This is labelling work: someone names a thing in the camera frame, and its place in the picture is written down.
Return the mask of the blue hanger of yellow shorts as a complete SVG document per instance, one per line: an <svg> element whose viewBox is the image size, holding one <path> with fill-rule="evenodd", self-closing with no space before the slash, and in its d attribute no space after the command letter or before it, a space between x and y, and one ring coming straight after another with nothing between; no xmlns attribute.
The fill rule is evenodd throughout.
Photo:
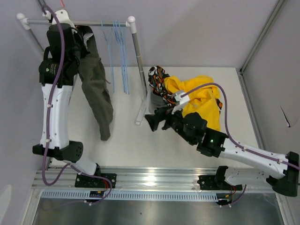
<svg viewBox="0 0 300 225"><path fill-rule="evenodd" d="M114 69L113 69L113 47L112 47L112 41L113 41L113 29L110 28L109 33L106 34L104 30L104 24L103 21L101 21L101 29L106 41L107 49L108 49L108 56L109 56L109 63L110 63L110 72L111 72L111 84L113 88L113 93L115 93L115 79L114 79Z"/></svg>

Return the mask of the olive green shorts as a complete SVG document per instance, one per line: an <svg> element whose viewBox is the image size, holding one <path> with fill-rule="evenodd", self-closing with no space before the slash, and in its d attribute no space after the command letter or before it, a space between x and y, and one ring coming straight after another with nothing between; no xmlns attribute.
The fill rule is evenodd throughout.
<svg viewBox="0 0 300 225"><path fill-rule="evenodd" d="M80 59L79 77L82 81L82 90L98 123L100 139L107 141L111 136L113 106L107 88L105 68L92 29L89 26L79 25L78 31L82 33L89 52L86 57Z"/></svg>

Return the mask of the blue hanger of patterned shorts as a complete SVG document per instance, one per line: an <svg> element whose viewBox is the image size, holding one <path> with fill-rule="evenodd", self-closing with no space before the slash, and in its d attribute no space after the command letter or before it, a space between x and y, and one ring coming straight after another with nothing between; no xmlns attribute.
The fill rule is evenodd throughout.
<svg viewBox="0 0 300 225"><path fill-rule="evenodd" d="M118 45L118 48L119 48L119 53L120 53L120 69L121 69L123 91L125 93L124 68L123 68L123 57L122 57L122 45L121 45L121 42L120 42L119 22L116 21L116 20L113 21L113 29L114 29L115 39L116 39L116 42L117 42L117 45Z"/></svg>

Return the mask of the blue hanger of grey shorts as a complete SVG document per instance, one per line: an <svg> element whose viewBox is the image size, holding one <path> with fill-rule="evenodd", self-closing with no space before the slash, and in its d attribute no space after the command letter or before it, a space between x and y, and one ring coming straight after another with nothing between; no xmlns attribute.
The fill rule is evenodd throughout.
<svg viewBox="0 0 300 225"><path fill-rule="evenodd" d="M115 29L116 41L118 43L118 47L120 51L120 64L121 64L123 91L125 94L129 94L127 50L126 50L126 42L123 37L124 29L122 28L121 23L119 21L114 22L114 29Z"/></svg>

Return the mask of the orange black patterned shorts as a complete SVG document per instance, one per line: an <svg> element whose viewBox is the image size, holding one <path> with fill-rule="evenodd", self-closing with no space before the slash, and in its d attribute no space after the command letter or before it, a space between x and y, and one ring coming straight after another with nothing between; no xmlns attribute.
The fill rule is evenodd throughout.
<svg viewBox="0 0 300 225"><path fill-rule="evenodd" d="M175 99L172 93L169 93L165 87L164 80L170 77L161 66L153 66L148 71L148 82L154 94L162 96L164 101L170 105L175 105Z"/></svg>

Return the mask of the yellow shorts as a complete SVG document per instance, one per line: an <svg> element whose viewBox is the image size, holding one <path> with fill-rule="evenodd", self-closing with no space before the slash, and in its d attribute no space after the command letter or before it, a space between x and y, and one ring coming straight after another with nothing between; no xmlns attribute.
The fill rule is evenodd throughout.
<svg viewBox="0 0 300 225"><path fill-rule="evenodd" d="M200 85L212 82L214 82L213 78L206 75L199 75L184 81L175 76L170 76L164 80L165 87L169 93L175 93L180 90L187 93ZM190 93L188 96L190 101L182 109L182 116L198 113L202 119L207 121L207 127L220 131L220 112L223 103L220 101L221 95L218 88L214 85L209 85Z"/></svg>

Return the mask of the grey shorts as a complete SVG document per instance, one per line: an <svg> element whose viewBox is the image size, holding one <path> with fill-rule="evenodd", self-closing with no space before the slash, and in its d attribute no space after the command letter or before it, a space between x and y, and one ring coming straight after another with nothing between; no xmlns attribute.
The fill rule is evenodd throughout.
<svg viewBox="0 0 300 225"><path fill-rule="evenodd" d="M158 108L166 107L168 104L164 101L162 96L150 93L150 110L155 111Z"/></svg>

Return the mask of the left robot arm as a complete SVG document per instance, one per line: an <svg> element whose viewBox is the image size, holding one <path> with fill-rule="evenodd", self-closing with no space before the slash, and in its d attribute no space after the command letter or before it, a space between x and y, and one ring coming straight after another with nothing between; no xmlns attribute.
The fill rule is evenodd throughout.
<svg viewBox="0 0 300 225"><path fill-rule="evenodd" d="M87 50L73 25L51 25L46 35L49 46L38 68L44 100L43 132L32 152L71 164L86 173L85 182L95 188L102 181L97 173L99 166L83 156L83 143L71 141L68 135L69 102L79 74L80 59L87 55Z"/></svg>

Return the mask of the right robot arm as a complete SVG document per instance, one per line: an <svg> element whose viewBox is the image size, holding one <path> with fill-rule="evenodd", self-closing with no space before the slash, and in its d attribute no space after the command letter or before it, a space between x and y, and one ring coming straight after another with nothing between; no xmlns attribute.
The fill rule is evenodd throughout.
<svg viewBox="0 0 300 225"><path fill-rule="evenodd" d="M155 114L145 118L152 131L164 122L163 130L173 129L190 145L195 145L198 152L207 157L227 158L249 165L258 171L251 175L242 175L229 167L220 166L220 174L214 177L214 184L219 189L227 186L250 184L261 180L269 184L272 190L281 195L296 197L299 186L300 156L295 152L277 154L251 146L242 145L228 134L209 128L207 121L198 113L182 117L180 112L160 108Z"/></svg>

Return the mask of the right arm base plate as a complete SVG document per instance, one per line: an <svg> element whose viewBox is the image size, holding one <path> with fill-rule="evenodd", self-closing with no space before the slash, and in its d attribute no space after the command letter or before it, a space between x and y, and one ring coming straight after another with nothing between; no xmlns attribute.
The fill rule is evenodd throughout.
<svg viewBox="0 0 300 225"><path fill-rule="evenodd" d="M197 183L201 190L243 190L243 186L241 184L231 185L224 179L216 177L216 175L200 175L198 176Z"/></svg>

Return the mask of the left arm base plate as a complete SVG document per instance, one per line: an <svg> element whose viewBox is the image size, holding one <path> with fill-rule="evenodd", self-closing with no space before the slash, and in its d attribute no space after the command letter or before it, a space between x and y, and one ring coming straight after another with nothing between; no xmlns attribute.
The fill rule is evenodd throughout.
<svg viewBox="0 0 300 225"><path fill-rule="evenodd" d="M116 181L117 181L116 173L103 173L102 176L108 179L112 183L112 188L115 188ZM103 179L92 178L82 174L77 174L75 180L75 187L76 188L110 188L110 184L108 183L108 181Z"/></svg>

